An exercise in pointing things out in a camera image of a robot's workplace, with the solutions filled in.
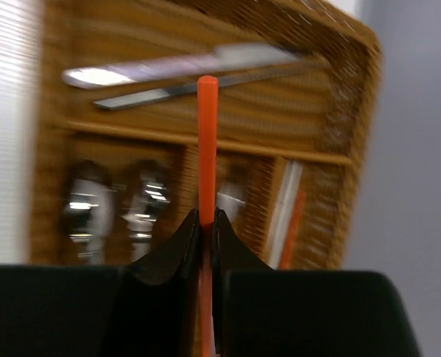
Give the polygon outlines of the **fork with black dotted handle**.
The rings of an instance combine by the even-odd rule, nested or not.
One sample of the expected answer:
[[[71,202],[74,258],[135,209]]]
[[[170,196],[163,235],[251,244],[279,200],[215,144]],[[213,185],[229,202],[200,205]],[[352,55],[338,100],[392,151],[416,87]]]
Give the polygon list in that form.
[[[234,224],[248,196],[247,190],[248,168],[241,164],[230,166],[219,188],[216,205],[223,210],[231,224]]]

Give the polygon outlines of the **spoon with dark dotted handle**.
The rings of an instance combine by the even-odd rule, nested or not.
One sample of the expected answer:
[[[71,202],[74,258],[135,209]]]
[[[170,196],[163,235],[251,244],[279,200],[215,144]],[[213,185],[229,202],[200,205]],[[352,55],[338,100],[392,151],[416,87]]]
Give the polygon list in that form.
[[[132,245],[132,261],[146,255],[154,225],[170,203],[167,168],[155,160],[136,161],[128,171],[120,216],[126,222]]]

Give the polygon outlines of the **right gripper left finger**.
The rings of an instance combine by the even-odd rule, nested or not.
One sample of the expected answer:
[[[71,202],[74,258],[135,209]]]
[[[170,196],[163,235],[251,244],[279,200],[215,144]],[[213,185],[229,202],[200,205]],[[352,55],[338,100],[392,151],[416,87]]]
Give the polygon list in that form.
[[[199,214],[125,266],[0,265],[0,356],[191,356]]]

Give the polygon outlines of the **red chopstick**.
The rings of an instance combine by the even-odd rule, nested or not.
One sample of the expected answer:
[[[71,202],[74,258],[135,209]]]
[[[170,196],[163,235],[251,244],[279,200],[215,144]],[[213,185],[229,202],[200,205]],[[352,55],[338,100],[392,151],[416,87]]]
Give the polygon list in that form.
[[[297,236],[299,232],[303,209],[305,207],[305,202],[306,193],[302,190],[299,190],[295,199],[292,216],[289,221],[289,227],[283,246],[283,253],[280,259],[279,269],[289,269],[292,265],[292,258],[297,242]]]
[[[198,90],[199,221],[202,230],[201,335],[202,355],[211,356],[212,318],[212,229],[216,209],[216,136],[218,91]]]

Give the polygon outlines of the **knife with pink handle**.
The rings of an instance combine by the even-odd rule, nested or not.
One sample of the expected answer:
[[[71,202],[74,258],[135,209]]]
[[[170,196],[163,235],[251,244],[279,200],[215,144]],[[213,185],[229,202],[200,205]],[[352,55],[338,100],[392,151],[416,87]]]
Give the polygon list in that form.
[[[244,42],[218,45],[210,53],[69,68],[62,73],[62,79],[66,84],[79,89],[96,89],[290,64],[297,62],[303,53],[300,50],[278,48],[267,43]]]

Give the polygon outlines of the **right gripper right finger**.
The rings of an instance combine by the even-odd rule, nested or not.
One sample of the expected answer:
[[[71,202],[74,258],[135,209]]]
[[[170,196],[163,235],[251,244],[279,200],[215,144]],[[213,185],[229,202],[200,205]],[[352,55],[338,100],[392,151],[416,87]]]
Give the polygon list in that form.
[[[222,356],[419,356],[392,282],[374,271],[275,270],[223,210],[213,225],[213,327]]]

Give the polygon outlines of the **white chopstick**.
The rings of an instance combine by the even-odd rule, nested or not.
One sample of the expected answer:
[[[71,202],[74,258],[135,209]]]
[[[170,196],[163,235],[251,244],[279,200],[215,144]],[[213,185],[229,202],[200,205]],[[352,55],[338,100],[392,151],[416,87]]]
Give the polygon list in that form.
[[[276,268],[278,268],[279,264],[280,264],[280,259],[281,259],[282,253],[283,253],[283,246],[284,246],[287,231],[288,231],[289,220],[291,219],[291,216],[292,216],[294,201],[296,199],[296,195],[297,195],[297,191],[299,188],[300,179],[301,179],[301,175],[302,175],[302,171],[303,171],[303,165],[299,161],[295,161],[295,162],[297,164],[297,166],[296,166],[297,169],[295,171],[293,186],[292,186],[292,189],[289,191],[288,201],[286,202],[286,215],[284,216],[284,221],[283,221],[283,226],[282,226],[283,235],[282,235],[282,239],[281,239],[281,243],[280,243],[278,265]]]
[[[278,265],[280,243],[282,239],[283,221],[286,215],[286,202],[288,201],[289,191],[292,189],[295,171],[295,160],[288,160],[285,172],[283,174],[280,192],[274,206],[273,217],[271,219],[270,228],[268,231],[268,265],[271,268],[276,268]]]

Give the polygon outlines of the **knife with black handle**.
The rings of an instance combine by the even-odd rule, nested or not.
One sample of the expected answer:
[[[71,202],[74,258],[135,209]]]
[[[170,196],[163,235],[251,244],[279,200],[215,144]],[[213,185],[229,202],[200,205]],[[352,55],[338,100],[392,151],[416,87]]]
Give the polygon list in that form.
[[[95,100],[93,104],[96,108],[101,110],[116,111],[151,103],[160,103],[174,97],[196,94],[198,90],[201,90],[201,92],[218,91],[221,88],[238,86],[244,83],[290,77],[305,74],[310,71],[321,71],[325,69],[330,69],[329,63],[301,61],[291,68],[270,68],[241,74],[229,74],[221,77],[214,77],[213,79],[210,76],[203,76],[195,83],[184,83],[177,86],[150,89],[117,97],[109,97],[102,100]]]

